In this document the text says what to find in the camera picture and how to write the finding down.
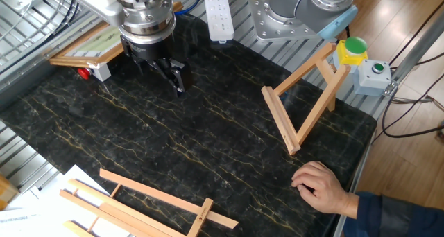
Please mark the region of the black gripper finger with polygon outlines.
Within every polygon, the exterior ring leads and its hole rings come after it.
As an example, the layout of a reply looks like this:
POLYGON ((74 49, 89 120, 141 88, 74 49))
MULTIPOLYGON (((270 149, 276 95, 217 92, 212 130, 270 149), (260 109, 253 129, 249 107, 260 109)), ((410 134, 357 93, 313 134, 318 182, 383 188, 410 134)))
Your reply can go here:
POLYGON ((176 97, 183 95, 193 85, 193 76, 188 62, 177 60, 158 60, 160 74, 173 87, 176 97))
POLYGON ((137 65, 140 74, 145 74, 148 71, 152 70, 152 60, 145 60, 141 58, 135 58, 134 63, 137 65))

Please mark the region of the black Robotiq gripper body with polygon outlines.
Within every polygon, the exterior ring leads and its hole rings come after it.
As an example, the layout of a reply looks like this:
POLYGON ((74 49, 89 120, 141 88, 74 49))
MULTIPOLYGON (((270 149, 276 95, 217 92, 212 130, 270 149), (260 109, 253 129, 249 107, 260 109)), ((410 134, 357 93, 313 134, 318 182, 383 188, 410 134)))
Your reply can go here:
POLYGON ((166 35, 135 35, 121 31, 121 42, 127 56, 136 63, 147 62, 158 70, 184 69, 185 63, 173 59, 174 36, 166 35))

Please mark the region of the person's right hand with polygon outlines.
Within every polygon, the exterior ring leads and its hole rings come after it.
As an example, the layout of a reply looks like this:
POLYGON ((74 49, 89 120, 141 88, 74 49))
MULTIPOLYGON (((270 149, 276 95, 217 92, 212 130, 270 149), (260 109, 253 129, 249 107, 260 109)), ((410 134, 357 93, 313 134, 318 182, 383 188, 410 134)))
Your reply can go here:
POLYGON ((357 219, 359 196, 346 192, 335 174, 323 163, 310 161, 291 178, 301 198, 321 213, 335 213, 357 219))

